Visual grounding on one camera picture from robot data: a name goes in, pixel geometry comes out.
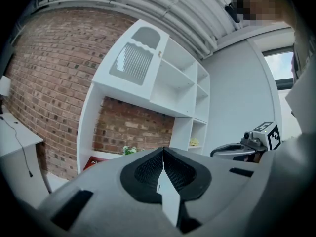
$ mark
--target yellow object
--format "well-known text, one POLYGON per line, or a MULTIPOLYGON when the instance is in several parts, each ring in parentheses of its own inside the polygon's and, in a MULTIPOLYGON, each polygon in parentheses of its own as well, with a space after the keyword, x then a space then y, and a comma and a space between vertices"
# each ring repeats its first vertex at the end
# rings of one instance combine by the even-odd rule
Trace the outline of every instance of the yellow object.
POLYGON ((198 146, 199 141, 198 139, 190 139, 190 146, 198 146))

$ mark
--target white shelf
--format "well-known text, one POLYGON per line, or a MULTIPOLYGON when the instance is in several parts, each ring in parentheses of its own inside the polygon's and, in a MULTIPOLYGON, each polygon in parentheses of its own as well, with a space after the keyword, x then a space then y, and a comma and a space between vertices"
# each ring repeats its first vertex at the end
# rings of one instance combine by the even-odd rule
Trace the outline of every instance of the white shelf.
POLYGON ((197 98, 194 118, 207 122, 209 110, 209 97, 197 98))
POLYGON ((197 98, 204 98, 207 97, 208 93, 201 88, 200 85, 197 85, 197 98))
POLYGON ((80 173, 90 156, 120 155, 92 149, 104 96, 176 117, 170 147, 202 154, 209 116, 210 77, 200 63, 161 29, 138 20, 98 67, 82 108, 77 136, 80 173), (197 147, 189 147, 197 138, 197 147))
POLYGON ((206 125, 206 124, 207 124, 206 122, 201 121, 201 120, 196 119, 196 118, 194 118, 194 119, 193 119, 193 123, 197 123, 197 124, 204 124, 204 125, 206 125))
POLYGON ((196 85, 182 71, 162 60, 150 102, 185 117, 193 117, 196 85))
POLYGON ((180 70, 192 65, 196 60, 182 46, 169 38, 162 58, 180 70))
POLYGON ((197 84, 203 89, 207 95, 210 91, 209 73, 201 66, 200 63, 197 65, 197 84))
POLYGON ((192 131, 191 131, 191 139, 198 139, 198 146, 189 146, 189 149, 202 148, 205 141, 205 133, 206 133, 206 124, 202 124, 193 120, 192 131))
POLYGON ((193 148, 202 148, 203 146, 189 146, 189 149, 193 149, 193 148))
POLYGON ((197 154, 197 155, 202 155, 203 148, 202 147, 200 147, 200 148, 189 148, 188 151, 190 153, 194 153, 194 154, 197 154))
POLYGON ((158 76, 160 76, 160 79, 164 80, 167 85, 177 89, 195 84, 184 72, 163 59, 160 63, 157 77, 158 76))

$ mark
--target ceiling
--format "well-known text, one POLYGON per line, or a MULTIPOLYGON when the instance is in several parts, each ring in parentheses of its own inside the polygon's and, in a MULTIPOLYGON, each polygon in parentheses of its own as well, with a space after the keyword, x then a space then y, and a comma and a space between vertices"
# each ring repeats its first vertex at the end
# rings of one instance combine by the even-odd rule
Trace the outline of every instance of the ceiling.
POLYGON ((35 10, 87 6, 118 11, 158 26, 193 56, 205 59, 249 26, 230 18, 224 10, 228 3, 230 0, 37 0, 35 10))

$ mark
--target black slot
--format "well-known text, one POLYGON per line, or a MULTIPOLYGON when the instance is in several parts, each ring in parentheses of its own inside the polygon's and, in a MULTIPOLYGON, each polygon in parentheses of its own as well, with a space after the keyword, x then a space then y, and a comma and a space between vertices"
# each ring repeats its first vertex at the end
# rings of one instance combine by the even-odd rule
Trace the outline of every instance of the black slot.
POLYGON ((162 203, 161 195, 156 192, 163 170, 162 152, 162 148, 158 148, 123 168, 120 182, 135 200, 143 203, 162 203))
POLYGON ((82 209, 93 195, 90 191, 78 191, 62 208, 52 217, 51 221, 64 230, 68 230, 79 216, 82 209))
POLYGON ((180 202, 177 228, 179 228, 182 233, 186 234, 200 227, 201 225, 202 224, 198 220, 191 218, 188 215, 184 202, 180 202))
POLYGON ((251 177, 253 174, 253 171, 245 170, 241 168, 231 168, 229 172, 237 174, 237 175, 241 175, 241 176, 246 176, 246 177, 251 177))
POLYGON ((202 164, 163 148, 164 170, 182 201, 200 198, 211 183, 211 173, 202 164))

